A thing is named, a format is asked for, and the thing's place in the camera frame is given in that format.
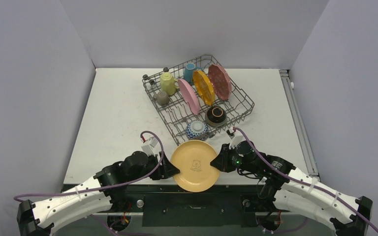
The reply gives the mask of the grey wire dish rack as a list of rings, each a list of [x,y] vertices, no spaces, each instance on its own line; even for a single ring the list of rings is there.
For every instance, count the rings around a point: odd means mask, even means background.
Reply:
[[[184,77],[184,67],[187,63],[194,63],[196,66],[208,71],[208,67],[212,64],[221,65],[221,63],[211,54],[204,54],[188,61],[182,62],[171,67],[164,67],[158,70],[157,73],[145,72],[142,77],[142,83],[147,96],[158,112],[161,120],[165,124],[167,130],[172,136],[172,140],[176,145],[188,141],[186,136],[187,125],[194,120],[204,120],[208,105],[198,98],[200,104],[200,112],[195,115],[190,111],[189,105],[184,101],[182,94],[177,91],[170,96],[170,101],[167,105],[161,106],[156,102],[155,96],[160,92],[160,76],[164,72],[170,72],[175,79],[182,79]],[[220,106],[226,112],[227,122],[221,127],[208,127],[208,133],[205,138],[212,138],[218,133],[225,132],[231,126],[243,122],[245,118],[253,111],[255,103],[247,93],[240,88],[232,79],[232,90],[228,100],[221,100],[216,98],[213,105]]]

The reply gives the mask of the small grey cup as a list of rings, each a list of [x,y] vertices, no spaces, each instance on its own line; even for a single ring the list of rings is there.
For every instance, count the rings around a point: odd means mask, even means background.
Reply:
[[[154,99],[160,106],[165,106],[170,102],[169,95],[165,91],[158,92]]]

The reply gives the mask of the red patterned bowl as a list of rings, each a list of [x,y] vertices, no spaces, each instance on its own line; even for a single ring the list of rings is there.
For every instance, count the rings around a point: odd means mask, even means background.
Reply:
[[[186,136],[189,140],[206,140],[209,127],[204,121],[191,121],[185,130]]]

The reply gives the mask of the pale yellow bear plate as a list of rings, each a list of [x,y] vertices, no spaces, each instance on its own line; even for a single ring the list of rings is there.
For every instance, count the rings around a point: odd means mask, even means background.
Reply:
[[[180,173],[173,179],[179,187],[189,192],[203,192],[211,188],[220,171],[210,165],[217,152],[208,143],[190,140],[179,145],[170,159]]]

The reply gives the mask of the black patterned bowl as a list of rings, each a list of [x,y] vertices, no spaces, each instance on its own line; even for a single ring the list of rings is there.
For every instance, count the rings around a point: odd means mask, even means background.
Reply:
[[[221,127],[227,123],[226,111],[220,106],[210,107],[205,114],[205,122],[210,127]]]

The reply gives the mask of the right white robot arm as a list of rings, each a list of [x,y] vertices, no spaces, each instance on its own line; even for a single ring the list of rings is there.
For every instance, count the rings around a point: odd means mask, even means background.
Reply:
[[[252,206],[266,211],[287,210],[318,221],[338,236],[364,236],[373,202],[334,190],[281,157],[257,152],[253,143],[242,141],[235,147],[223,144],[210,165],[221,172],[252,174],[263,182]]]

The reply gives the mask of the pink dotted plate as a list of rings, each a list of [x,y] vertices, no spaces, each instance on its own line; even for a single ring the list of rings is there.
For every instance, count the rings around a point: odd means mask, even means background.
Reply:
[[[227,71],[221,65],[212,64],[208,67],[208,77],[218,98],[228,100],[232,91],[232,84]]]

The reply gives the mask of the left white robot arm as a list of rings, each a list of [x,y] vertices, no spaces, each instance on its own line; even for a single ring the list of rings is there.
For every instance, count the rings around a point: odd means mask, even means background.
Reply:
[[[49,236],[60,228],[100,211],[122,211],[127,205],[126,187],[149,177],[167,179],[180,173],[161,151],[148,155],[135,151],[123,161],[101,171],[56,196],[33,202],[21,201],[17,224],[22,236]]]

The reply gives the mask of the blue floral mug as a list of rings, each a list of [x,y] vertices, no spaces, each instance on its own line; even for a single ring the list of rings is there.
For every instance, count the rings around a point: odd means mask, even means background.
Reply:
[[[199,66],[196,66],[194,63],[190,62],[185,65],[184,68],[184,80],[187,81],[190,85],[193,85],[193,72],[196,70],[203,69]]]

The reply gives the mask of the pale yellow mug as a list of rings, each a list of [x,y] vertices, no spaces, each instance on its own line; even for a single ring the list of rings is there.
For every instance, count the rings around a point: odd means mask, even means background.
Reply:
[[[176,82],[177,80],[170,72],[163,72],[160,75],[160,88],[168,96],[172,96],[178,90],[179,87],[176,85]]]

